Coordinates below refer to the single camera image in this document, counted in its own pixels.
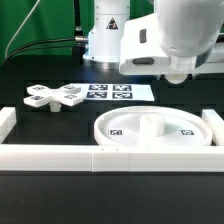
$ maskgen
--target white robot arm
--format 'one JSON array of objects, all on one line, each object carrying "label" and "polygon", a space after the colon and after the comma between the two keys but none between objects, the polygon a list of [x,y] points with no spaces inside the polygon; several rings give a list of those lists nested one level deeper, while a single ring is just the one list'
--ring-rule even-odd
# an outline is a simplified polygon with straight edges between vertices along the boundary
[{"label": "white robot arm", "polygon": [[189,73],[224,72],[224,47],[216,44],[224,0],[155,0],[154,8],[154,14],[126,23],[121,74],[184,79]]},{"label": "white robot arm", "polygon": [[97,68],[118,69],[120,41],[129,20],[130,0],[94,0],[94,27],[89,32],[86,64]]}]

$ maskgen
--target printed marker sheet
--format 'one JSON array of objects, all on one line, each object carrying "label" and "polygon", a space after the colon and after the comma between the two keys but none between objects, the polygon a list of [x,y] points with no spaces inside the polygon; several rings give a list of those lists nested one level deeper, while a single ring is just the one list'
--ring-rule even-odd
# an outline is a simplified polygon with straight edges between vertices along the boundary
[{"label": "printed marker sheet", "polygon": [[136,84],[80,84],[85,100],[154,101],[150,85]]}]

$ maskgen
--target black table surface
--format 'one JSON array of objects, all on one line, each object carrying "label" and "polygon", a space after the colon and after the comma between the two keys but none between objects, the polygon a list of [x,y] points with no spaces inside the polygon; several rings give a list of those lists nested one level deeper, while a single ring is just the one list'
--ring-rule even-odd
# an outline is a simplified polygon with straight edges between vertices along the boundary
[{"label": "black table surface", "polygon": [[[29,86],[69,83],[150,84],[155,101],[84,101],[60,113],[23,104]],[[5,144],[96,145],[93,125],[106,111],[155,105],[223,117],[223,96],[224,74],[172,85],[84,67],[69,56],[19,56],[0,68],[0,106],[16,107],[17,115]],[[223,173],[0,172],[1,224],[220,224],[223,211]]]},{"label": "black table surface", "polygon": [[[29,86],[59,88],[69,83],[149,84],[155,101],[85,100],[74,107],[62,105],[60,113],[51,113],[49,105],[33,108],[23,103]],[[14,106],[17,112],[17,125],[5,141],[9,144],[95,145],[97,117],[126,106],[165,106],[198,116],[202,109],[215,109],[223,117],[223,95],[224,74],[201,75],[172,85],[154,76],[124,76],[116,70],[85,67],[69,56],[20,56],[0,68],[0,106]]]}]

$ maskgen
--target black cable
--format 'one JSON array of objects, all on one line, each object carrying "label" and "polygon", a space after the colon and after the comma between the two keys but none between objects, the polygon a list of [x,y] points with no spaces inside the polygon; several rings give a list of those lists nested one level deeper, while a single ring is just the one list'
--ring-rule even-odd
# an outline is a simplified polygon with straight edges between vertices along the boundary
[{"label": "black cable", "polygon": [[3,64],[6,61],[10,60],[15,54],[18,54],[18,53],[20,53],[20,51],[23,51],[29,47],[39,45],[39,44],[62,43],[62,42],[70,42],[70,41],[74,41],[74,38],[69,37],[69,38],[60,38],[60,39],[40,40],[40,41],[35,41],[35,42],[25,44],[25,45],[17,48],[16,50],[14,50],[13,52],[11,52],[11,54],[4,60]]},{"label": "black cable", "polygon": [[49,39],[49,40],[35,41],[35,42],[25,44],[25,45],[15,49],[13,52],[10,53],[10,55],[14,54],[17,51],[20,51],[20,50],[23,50],[23,49],[26,49],[28,47],[32,47],[32,46],[35,46],[35,45],[39,45],[39,44],[60,43],[60,42],[67,42],[67,41],[74,41],[74,38],[69,37],[69,38],[59,38],[59,39]]},{"label": "black cable", "polygon": [[80,16],[80,4],[79,0],[73,0],[74,2],[74,18],[75,18],[75,36],[83,36],[82,26],[81,26],[81,16]]},{"label": "black cable", "polygon": [[13,58],[15,55],[17,54],[21,54],[27,51],[34,51],[34,50],[47,50],[47,49],[60,49],[60,48],[72,48],[72,47],[80,47],[79,45],[68,45],[68,46],[50,46],[50,47],[37,47],[37,48],[30,48],[30,49],[23,49],[20,51],[17,51],[13,54],[11,54],[9,57],[7,57],[2,65],[4,65],[8,60],[10,60],[11,58]]}]

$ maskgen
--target circular tray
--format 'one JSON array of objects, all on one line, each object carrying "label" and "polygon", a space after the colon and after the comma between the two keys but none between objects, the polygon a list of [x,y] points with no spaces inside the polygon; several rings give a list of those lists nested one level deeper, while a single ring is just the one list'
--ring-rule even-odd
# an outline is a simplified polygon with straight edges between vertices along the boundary
[{"label": "circular tray", "polygon": [[[165,119],[161,136],[148,136],[142,140],[140,119],[145,115],[161,115]],[[204,121],[191,113],[155,106],[125,107],[109,111],[97,118],[94,137],[99,145],[106,146],[169,146],[211,145],[212,131]]]}]

